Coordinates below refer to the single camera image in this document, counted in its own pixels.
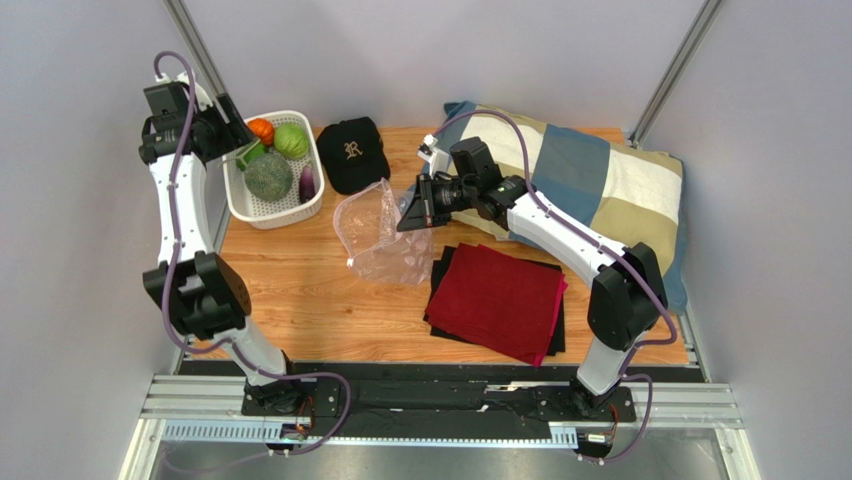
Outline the clear zip top bag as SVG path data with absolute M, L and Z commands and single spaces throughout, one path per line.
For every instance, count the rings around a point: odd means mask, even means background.
M 431 232 L 397 230 L 412 199 L 412 193 L 395 190 L 382 179 L 336 207 L 334 228 L 347 252 L 350 272 L 368 281 L 408 285 L 431 277 Z

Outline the green netted toy melon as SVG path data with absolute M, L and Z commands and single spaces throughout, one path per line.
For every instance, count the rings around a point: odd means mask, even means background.
M 249 162 L 244 170 L 244 183 L 255 197 L 276 202 L 288 195 L 293 185 L 289 161 L 280 154 L 265 153 Z

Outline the purple toy eggplant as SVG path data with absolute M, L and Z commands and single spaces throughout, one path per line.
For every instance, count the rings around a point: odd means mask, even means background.
M 306 204 L 312 200 L 317 193 L 317 187 L 314 179 L 314 168 L 311 163 L 305 165 L 299 176 L 299 201 L 301 204 Z

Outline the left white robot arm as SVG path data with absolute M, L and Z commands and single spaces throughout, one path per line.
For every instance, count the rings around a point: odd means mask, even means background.
M 196 96 L 187 80 L 161 78 L 145 89 L 151 115 L 139 154 L 154 181 L 161 246 L 143 286 L 161 309 L 170 338 L 188 353 L 193 336 L 223 349 L 246 376 L 244 393 L 260 409 L 295 414 L 306 393 L 291 379 L 292 363 L 251 320 L 247 286 L 215 252 L 206 213 L 207 164 L 253 146 L 257 138 L 226 94 Z

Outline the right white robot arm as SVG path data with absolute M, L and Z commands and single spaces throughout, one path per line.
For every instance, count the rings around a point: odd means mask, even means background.
M 417 154 L 429 169 L 417 176 L 397 231 L 441 227 L 453 213 L 474 209 L 543 248 L 589 287 L 587 323 L 594 339 L 570 380 L 567 405 L 581 417 L 603 412 L 640 341 L 668 310 L 655 251 L 642 242 L 628 247 L 581 224 L 527 174 L 504 175 L 478 137 L 444 151 L 427 135 Z

